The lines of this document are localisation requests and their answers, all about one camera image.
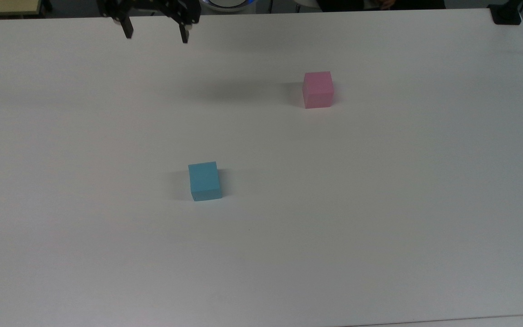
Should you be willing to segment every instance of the white object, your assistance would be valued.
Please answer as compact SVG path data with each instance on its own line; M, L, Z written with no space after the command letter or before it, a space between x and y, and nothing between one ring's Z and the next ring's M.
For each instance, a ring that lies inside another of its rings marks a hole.
M256 0L201 0L204 13L255 13Z
M523 25L131 20L0 20L0 327L523 315Z

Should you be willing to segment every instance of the wooden surface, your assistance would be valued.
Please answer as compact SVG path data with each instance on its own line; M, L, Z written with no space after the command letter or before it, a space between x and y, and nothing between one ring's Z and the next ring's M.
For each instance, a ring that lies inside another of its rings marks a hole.
M37 15L41 0L0 0L0 16Z
M0 327L523 315L523 24L131 20L0 21Z

